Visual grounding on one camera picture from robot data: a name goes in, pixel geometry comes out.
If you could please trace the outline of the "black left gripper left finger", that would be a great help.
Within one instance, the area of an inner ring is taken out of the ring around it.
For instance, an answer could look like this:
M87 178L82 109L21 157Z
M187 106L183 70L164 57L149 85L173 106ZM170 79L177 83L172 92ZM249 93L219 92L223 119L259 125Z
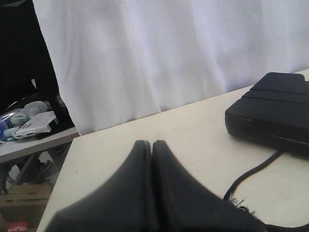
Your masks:
M58 211L47 232L149 232L150 145L136 141L123 164L97 190Z

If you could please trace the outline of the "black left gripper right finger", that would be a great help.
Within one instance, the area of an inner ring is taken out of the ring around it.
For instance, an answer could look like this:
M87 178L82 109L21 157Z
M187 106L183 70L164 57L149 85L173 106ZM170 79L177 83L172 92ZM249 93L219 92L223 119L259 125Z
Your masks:
M153 144L155 200L163 232L262 232L262 223L199 183L165 141Z

